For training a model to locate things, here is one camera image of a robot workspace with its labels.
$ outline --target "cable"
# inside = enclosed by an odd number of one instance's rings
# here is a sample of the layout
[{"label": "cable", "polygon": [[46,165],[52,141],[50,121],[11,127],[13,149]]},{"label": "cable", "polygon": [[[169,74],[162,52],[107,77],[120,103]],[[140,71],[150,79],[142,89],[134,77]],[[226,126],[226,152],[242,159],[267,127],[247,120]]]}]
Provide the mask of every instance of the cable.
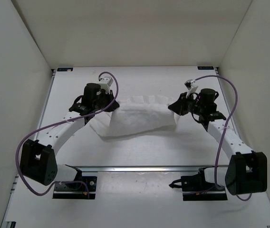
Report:
[{"label": "cable", "polygon": [[232,117],[232,115],[233,115],[233,113],[234,113],[234,111],[236,109],[236,105],[238,104],[238,92],[237,92],[234,84],[230,80],[228,80],[228,79],[226,79],[224,77],[221,77],[221,76],[217,76],[217,75],[206,75],[206,76],[199,77],[199,78],[195,79],[194,81],[198,81],[198,80],[201,80],[201,79],[207,78],[207,77],[217,77],[217,78],[220,78],[220,79],[225,80],[226,82],[228,82],[233,87],[233,90],[234,90],[234,93],[235,93],[234,106],[233,106],[233,108],[232,108],[232,110],[231,110],[231,112],[230,112],[230,114],[229,114],[229,116],[228,116],[228,118],[227,118],[227,120],[225,122],[224,130],[222,132],[222,136],[221,136],[220,143],[219,143],[219,147],[217,149],[216,159],[215,159],[215,165],[214,165],[214,183],[215,183],[215,187],[217,189],[221,190],[221,189],[224,189],[225,187],[222,187],[222,186],[220,186],[220,185],[217,184],[217,168],[218,168],[218,164],[219,164],[219,158],[220,158],[222,144],[223,144],[224,137],[225,137],[225,134],[226,134],[226,131],[227,131],[228,122],[231,119],[231,117]]},{"label": "cable", "polygon": [[213,189],[214,187],[215,187],[215,185],[212,186],[211,188],[208,188],[207,190],[203,190],[203,191],[185,192],[185,193],[183,193],[183,195],[196,195],[196,194],[205,193],[205,192],[210,191],[210,190]]},{"label": "cable", "polygon": [[250,200],[251,196],[252,196],[252,193],[249,194],[248,198],[242,199],[241,197],[239,197],[238,195],[236,195],[236,197],[237,197],[239,200],[243,201],[243,202],[246,202],[246,201]]},{"label": "cable", "polygon": [[193,113],[193,109],[194,109],[195,105],[197,104],[197,101],[198,101],[199,97],[198,97],[198,94],[197,94],[197,93],[191,93],[191,95],[193,95],[193,94],[196,95],[196,98],[195,98],[195,100],[194,100],[194,102],[193,102],[193,105],[192,105],[192,107],[191,107],[190,113],[191,113],[192,118],[195,120],[195,122],[201,124],[202,122],[199,121],[199,120],[197,120],[197,119],[195,119],[194,113]]},{"label": "cable", "polygon": [[22,174],[22,171],[21,171],[21,168],[20,168],[20,163],[19,163],[19,153],[20,153],[20,149],[21,149],[21,146],[23,145],[23,143],[24,143],[30,136],[32,136],[33,134],[35,134],[35,133],[37,133],[37,132],[40,132],[40,131],[45,130],[45,129],[48,129],[48,128],[50,128],[50,127],[54,127],[54,126],[58,126],[58,125],[61,125],[61,124],[65,124],[66,122],[70,122],[70,121],[79,120],[79,119],[82,119],[82,118],[94,116],[94,115],[99,114],[99,113],[105,111],[106,109],[108,109],[108,108],[115,102],[116,98],[118,97],[118,82],[117,82],[117,79],[115,78],[115,76],[114,76],[112,73],[107,72],[107,71],[102,72],[102,73],[98,76],[98,78],[100,78],[103,74],[109,74],[109,75],[114,79],[114,81],[115,81],[115,83],[116,83],[116,94],[115,94],[115,96],[114,96],[114,99],[108,104],[108,106],[106,106],[105,108],[103,108],[103,109],[101,109],[101,110],[99,110],[99,111],[97,111],[97,112],[95,112],[95,113],[91,113],[91,114],[83,115],[83,116],[78,116],[78,117],[75,117],[75,118],[71,118],[71,119],[68,119],[68,120],[64,120],[64,121],[61,121],[61,122],[57,122],[57,123],[50,124],[50,125],[47,125],[47,126],[45,126],[45,127],[41,127],[41,128],[39,128],[39,129],[37,129],[37,130],[32,131],[32,132],[29,133],[28,135],[26,135],[26,136],[21,140],[21,142],[19,143],[19,145],[18,145],[18,147],[17,147],[17,150],[16,150],[16,157],[15,157],[15,162],[16,162],[16,166],[17,166],[17,171],[18,171],[18,174],[19,174],[20,178],[22,179],[23,183],[25,184],[25,186],[26,186],[32,193],[34,193],[35,195],[37,195],[37,196],[44,196],[44,195],[46,195],[46,194],[50,191],[51,187],[52,187],[55,183],[66,183],[66,184],[70,184],[70,183],[81,183],[81,184],[83,184],[83,185],[85,186],[86,191],[87,191],[87,193],[88,193],[88,198],[89,198],[89,192],[88,192],[88,187],[87,187],[87,185],[86,185],[83,181],[79,181],[79,180],[78,180],[78,181],[55,181],[55,182],[53,182],[53,183],[50,184],[49,188],[48,188],[45,192],[39,193],[39,192],[35,191],[35,190],[29,185],[29,183],[26,181],[25,177],[24,177],[23,174]]}]

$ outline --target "black mounting bracket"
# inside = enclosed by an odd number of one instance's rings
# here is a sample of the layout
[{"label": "black mounting bracket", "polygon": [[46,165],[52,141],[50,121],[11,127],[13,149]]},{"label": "black mounting bracket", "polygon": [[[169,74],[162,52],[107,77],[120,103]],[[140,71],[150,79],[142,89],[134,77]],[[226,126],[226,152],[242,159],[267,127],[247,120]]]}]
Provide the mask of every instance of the black mounting bracket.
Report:
[{"label": "black mounting bracket", "polygon": [[227,200],[225,189],[218,190],[214,184],[206,182],[204,168],[199,169],[196,175],[182,176],[180,179],[169,184],[169,186],[171,188],[182,189],[183,201]]},{"label": "black mounting bracket", "polygon": [[230,159],[225,183],[231,195],[267,190],[267,158],[263,152],[236,153]]},{"label": "black mounting bracket", "polygon": [[55,152],[51,145],[44,146],[39,140],[27,139],[22,147],[20,168],[24,176],[45,186],[49,185],[58,171]]},{"label": "black mounting bracket", "polygon": [[53,192],[53,199],[77,199],[94,200],[96,197],[97,176],[76,176],[76,181],[83,181],[87,184],[89,198],[86,189],[81,183],[59,184],[56,183]]}]

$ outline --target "white cloth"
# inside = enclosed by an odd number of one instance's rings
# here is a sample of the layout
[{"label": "white cloth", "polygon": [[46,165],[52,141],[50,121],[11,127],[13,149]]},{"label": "white cloth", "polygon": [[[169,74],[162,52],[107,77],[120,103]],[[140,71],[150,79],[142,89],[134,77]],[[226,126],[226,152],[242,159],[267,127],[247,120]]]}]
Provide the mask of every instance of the white cloth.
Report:
[{"label": "white cloth", "polygon": [[90,126],[102,137],[141,133],[163,126],[176,126],[178,115],[168,109],[176,100],[164,96],[134,96],[119,102],[113,113],[100,113]]}]

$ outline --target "zip tie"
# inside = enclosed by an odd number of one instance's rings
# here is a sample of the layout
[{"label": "zip tie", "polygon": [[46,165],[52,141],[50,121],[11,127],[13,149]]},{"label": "zip tie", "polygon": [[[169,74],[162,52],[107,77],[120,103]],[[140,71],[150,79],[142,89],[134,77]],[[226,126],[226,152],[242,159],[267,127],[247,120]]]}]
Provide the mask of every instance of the zip tie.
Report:
[{"label": "zip tie", "polygon": [[68,124],[72,124],[71,121],[69,120],[64,120],[65,122],[67,122]]}]

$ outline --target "black clamp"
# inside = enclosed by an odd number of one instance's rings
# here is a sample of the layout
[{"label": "black clamp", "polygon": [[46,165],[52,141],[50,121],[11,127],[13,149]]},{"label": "black clamp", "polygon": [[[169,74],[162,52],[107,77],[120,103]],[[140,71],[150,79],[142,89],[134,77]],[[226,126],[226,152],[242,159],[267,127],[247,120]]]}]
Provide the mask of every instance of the black clamp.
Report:
[{"label": "black clamp", "polygon": [[198,173],[193,176],[182,176],[180,179],[174,180],[169,186],[182,189],[183,201],[227,200],[225,189],[216,189],[213,183],[206,182],[204,169],[199,169]]}]

